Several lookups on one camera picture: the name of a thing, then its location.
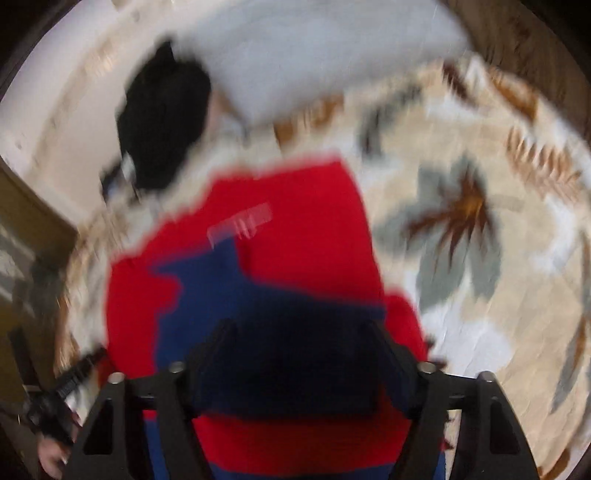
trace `black bracket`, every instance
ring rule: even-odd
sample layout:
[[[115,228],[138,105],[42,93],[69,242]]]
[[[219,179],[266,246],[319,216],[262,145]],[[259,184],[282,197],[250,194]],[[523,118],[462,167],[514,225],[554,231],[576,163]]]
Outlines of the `black bracket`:
[[[151,377],[127,380],[112,374],[74,445],[64,478],[152,480],[142,411],[155,410],[170,480],[213,480],[191,420],[200,414],[194,405],[207,367],[234,333],[233,322],[220,322],[186,362]],[[454,377],[431,363],[417,363],[377,323],[362,334],[375,342],[392,404],[412,420],[391,480],[433,478],[448,410],[462,411],[451,480],[538,480],[523,431],[493,374]]]

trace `metal bolt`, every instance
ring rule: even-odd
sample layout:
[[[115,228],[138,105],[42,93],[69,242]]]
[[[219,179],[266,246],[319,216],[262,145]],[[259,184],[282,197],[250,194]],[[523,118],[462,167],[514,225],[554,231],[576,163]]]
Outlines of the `metal bolt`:
[[[168,367],[168,371],[172,374],[179,374],[184,370],[184,362],[173,362]]]
[[[437,371],[437,367],[431,362],[421,362],[418,365],[418,369],[424,374],[433,374]]]
[[[492,383],[496,380],[495,374],[493,372],[489,372],[488,370],[480,372],[480,375],[478,375],[478,378],[481,378],[485,382],[488,382],[488,383]]]
[[[109,383],[113,385],[121,383],[123,380],[125,380],[125,375],[121,372],[115,372],[114,374],[109,375]]]

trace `white pillow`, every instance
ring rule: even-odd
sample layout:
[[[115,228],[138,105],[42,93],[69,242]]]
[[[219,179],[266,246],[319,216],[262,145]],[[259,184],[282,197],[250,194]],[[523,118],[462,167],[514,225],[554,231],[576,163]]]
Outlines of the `white pillow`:
[[[250,125],[470,47],[437,0],[243,0],[178,39]]]

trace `hand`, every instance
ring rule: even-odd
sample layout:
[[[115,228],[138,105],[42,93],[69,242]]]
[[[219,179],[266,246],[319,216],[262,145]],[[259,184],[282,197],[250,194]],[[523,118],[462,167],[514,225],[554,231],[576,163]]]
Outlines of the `hand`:
[[[37,454],[47,474],[52,478],[61,479],[61,471],[70,456],[70,449],[52,438],[40,436]]]

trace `white wall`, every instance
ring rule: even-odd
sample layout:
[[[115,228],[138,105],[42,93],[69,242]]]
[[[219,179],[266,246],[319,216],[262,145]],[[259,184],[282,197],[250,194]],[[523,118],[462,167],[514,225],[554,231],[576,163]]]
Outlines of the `white wall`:
[[[0,102],[2,158],[72,224],[88,219],[102,204],[100,172],[119,154],[115,112],[128,78],[159,37],[230,1],[82,0]]]

